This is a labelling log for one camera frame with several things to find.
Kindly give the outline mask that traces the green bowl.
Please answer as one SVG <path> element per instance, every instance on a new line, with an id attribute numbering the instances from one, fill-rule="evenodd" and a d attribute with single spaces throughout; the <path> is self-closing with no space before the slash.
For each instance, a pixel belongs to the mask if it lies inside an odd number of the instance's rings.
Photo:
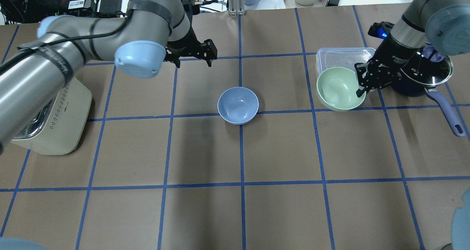
<path id="1" fill-rule="evenodd" d="M 350 111 L 363 104 L 366 94 L 357 96 L 357 74 L 344 67 L 327 68 L 316 80 L 316 94 L 322 105 L 332 111 Z"/>

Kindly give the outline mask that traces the blue saucepan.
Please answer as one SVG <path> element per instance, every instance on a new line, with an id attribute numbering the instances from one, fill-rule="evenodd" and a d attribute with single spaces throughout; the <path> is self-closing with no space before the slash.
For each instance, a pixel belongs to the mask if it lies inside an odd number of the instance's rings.
<path id="1" fill-rule="evenodd" d="M 401 70 L 399 72 L 399 75 L 401 79 L 391 85 L 394 91 L 408 97 L 420 97 L 424 95 L 430 98 L 432 101 L 436 102 L 440 107 L 449 127 L 452 130 L 452 133 L 457 137 L 466 136 L 466 133 L 463 128 L 463 123 L 457 117 L 457 114 L 451 107 L 450 102 L 443 96 L 440 91 L 437 90 L 437 86 L 422 86 L 418 83 L 415 83 L 414 81 L 411 81 L 411 79 L 402 75 Z"/>

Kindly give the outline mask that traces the glass pot lid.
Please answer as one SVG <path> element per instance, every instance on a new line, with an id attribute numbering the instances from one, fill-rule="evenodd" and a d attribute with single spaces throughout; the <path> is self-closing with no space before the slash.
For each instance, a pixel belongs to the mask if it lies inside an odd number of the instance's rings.
<path id="1" fill-rule="evenodd" d="M 451 78 L 453 63 L 432 45 L 425 45 L 401 68 L 401 73 L 422 86 L 439 86 Z"/>

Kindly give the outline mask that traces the clear plastic container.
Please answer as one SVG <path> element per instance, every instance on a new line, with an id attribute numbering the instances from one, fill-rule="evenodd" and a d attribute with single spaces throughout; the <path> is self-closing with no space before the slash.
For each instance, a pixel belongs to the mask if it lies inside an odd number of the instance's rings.
<path id="1" fill-rule="evenodd" d="M 316 53 L 316 71 L 319 76 L 323 71 L 332 67 L 355 70 L 356 63 L 366 63 L 375 54 L 371 47 L 320 48 Z"/>

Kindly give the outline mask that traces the white toaster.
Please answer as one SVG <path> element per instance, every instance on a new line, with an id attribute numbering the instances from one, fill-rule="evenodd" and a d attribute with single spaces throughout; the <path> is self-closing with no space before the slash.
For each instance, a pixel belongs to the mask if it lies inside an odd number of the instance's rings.
<path id="1" fill-rule="evenodd" d="M 73 78 L 11 143 L 42 155 L 71 153 L 77 148 L 91 103 L 91 91 Z"/>

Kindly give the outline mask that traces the black electronics box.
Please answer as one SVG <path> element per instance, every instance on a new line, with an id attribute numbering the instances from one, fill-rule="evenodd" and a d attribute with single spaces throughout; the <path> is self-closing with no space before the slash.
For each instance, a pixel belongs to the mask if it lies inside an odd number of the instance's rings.
<path id="1" fill-rule="evenodd" d="M 53 15 L 84 17 L 96 11 L 98 0 L 36 0 L 34 14 L 38 18 Z"/>

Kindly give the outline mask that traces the aluminium frame post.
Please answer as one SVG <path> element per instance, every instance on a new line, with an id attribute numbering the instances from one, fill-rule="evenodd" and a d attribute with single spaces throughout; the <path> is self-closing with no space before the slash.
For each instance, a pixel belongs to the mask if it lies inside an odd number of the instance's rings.
<path id="1" fill-rule="evenodd" d="M 245 15 L 245 0 L 228 0 L 229 15 Z"/>

